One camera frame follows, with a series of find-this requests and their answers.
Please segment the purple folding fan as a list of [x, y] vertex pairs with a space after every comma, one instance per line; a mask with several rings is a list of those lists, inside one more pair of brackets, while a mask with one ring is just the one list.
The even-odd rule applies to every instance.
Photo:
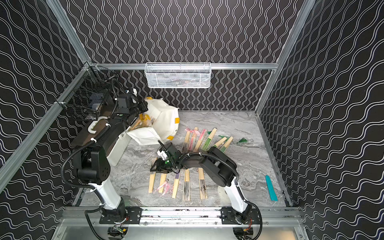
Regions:
[[180, 173], [175, 174], [174, 184], [173, 184], [173, 192], [172, 192], [172, 198], [173, 199], [175, 199], [177, 197], [179, 183], [180, 183]]

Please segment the white tote bag yellow handles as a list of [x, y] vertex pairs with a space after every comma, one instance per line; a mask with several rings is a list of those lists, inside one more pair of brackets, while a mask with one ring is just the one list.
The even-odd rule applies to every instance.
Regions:
[[146, 98], [148, 110], [140, 114], [126, 133], [140, 146], [167, 143], [174, 139], [180, 123], [179, 109], [163, 99]]

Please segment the green folding fan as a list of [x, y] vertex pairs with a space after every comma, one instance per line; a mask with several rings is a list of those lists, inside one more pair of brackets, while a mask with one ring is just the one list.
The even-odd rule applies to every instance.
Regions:
[[201, 147], [202, 151], [206, 151], [209, 148], [211, 141], [213, 140], [216, 132], [217, 132], [217, 128], [213, 128], [210, 134], [208, 135], [206, 141], [204, 142], [203, 146]]
[[[233, 142], [233, 140], [234, 140], [234, 138], [233, 138], [233, 137], [230, 137], [230, 138], [229, 138], [229, 139], [228, 139], [228, 140], [221, 146], [220, 151], [221, 151], [222, 153], [224, 153], [224, 152], [227, 150], [227, 148], [230, 146], [230, 144]], [[236, 145], [242, 145], [242, 144], [247, 143], [247, 142], [248, 142], [247, 139], [242, 138], [242, 139], [240, 139], [239, 141], [236, 142]]]
[[227, 137], [223, 137], [223, 138], [221, 138], [219, 141], [217, 141], [217, 142], [213, 145], [213, 147], [219, 149], [220, 147], [222, 147], [222, 146], [226, 143], [226, 141], [227, 141]]

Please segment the beige folding fan dark print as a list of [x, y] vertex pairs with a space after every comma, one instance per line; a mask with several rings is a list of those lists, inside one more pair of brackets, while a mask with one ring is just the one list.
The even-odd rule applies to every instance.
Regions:
[[184, 173], [184, 185], [183, 185], [183, 201], [190, 201], [190, 170], [185, 170]]

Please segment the beige folding fan long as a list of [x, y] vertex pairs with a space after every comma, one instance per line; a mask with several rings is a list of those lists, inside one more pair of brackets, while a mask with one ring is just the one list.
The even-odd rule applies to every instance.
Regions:
[[198, 174], [199, 174], [200, 198], [201, 200], [204, 200], [208, 198], [204, 170], [202, 168], [198, 168]]

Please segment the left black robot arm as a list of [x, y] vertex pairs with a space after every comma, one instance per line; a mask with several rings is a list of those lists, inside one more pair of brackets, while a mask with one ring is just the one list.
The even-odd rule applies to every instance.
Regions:
[[[146, 111], [148, 103], [144, 99], [132, 93], [120, 94], [101, 132], [83, 146], [74, 149], [61, 167], [63, 182], [74, 188], [92, 190], [101, 202], [97, 210], [114, 223], [124, 222], [128, 214], [124, 200], [116, 193], [110, 181], [111, 165], [107, 154], [116, 147], [119, 136]], [[66, 179], [65, 168], [69, 162], [73, 163], [80, 184]]]

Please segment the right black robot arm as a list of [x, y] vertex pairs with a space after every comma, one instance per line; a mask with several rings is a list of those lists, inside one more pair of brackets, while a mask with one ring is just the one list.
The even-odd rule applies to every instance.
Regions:
[[202, 168], [212, 181], [224, 188], [231, 202], [231, 214], [226, 219], [236, 224], [261, 224], [262, 216], [258, 206], [248, 201], [239, 184], [237, 164], [216, 147], [207, 151], [181, 153], [172, 143], [161, 144], [158, 158], [150, 171], [178, 174], [181, 170]]

